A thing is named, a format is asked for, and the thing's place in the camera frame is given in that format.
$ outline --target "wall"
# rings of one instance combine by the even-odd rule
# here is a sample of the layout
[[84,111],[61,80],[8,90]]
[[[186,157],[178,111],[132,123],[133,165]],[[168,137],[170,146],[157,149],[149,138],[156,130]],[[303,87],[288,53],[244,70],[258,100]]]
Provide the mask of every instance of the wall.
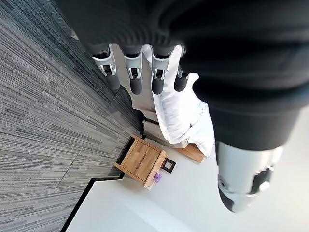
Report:
[[95,182],[66,232],[193,232],[121,182]]
[[304,109],[273,175],[270,188],[239,214],[229,212],[217,190],[214,151],[201,164],[166,149],[176,161],[151,191],[125,178],[123,184],[143,193],[196,232],[309,231],[309,107]]

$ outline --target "white bedsheet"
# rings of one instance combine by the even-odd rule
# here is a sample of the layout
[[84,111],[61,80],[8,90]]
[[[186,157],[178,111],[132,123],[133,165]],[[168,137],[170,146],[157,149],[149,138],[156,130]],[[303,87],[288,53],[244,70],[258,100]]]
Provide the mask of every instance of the white bedsheet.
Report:
[[[176,46],[169,60],[163,91],[159,95],[153,94],[158,122],[169,143],[176,144],[189,139],[189,143],[195,143],[205,156],[209,156],[214,134],[208,105],[197,98],[192,90],[193,83],[199,78],[198,74],[189,74],[187,86],[182,92],[174,90],[181,53],[181,46]],[[149,45],[143,47],[143,54],[151,66]]]

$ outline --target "striped carpet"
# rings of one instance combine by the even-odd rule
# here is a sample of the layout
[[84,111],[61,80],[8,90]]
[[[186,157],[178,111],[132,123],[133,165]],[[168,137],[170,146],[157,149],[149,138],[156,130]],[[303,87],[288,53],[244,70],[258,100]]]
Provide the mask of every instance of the striped carpet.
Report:
[[140,129],[52,1],[0,1],[1,232],[60,231]]

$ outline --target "wooden nightstand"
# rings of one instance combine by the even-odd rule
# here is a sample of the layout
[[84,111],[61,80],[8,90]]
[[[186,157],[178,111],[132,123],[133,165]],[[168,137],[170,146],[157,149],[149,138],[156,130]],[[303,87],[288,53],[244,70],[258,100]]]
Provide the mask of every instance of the wooden nightstand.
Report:
[[166,158],[166,152],[135,135],[131,137],[135,140],[124,160],[114,166],[148,188],[153,184],[155,174]]

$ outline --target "purple object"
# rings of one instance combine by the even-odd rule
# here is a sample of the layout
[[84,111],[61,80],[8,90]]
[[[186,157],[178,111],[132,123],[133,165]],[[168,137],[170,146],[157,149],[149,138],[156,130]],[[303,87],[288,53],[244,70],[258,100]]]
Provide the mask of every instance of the purple object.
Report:
[[162,176],[162,174],[156,173],[155,176],[154,176],[154,181],[155,181],[155,182],[159,182],[160,179],[161,179],[161,176]]

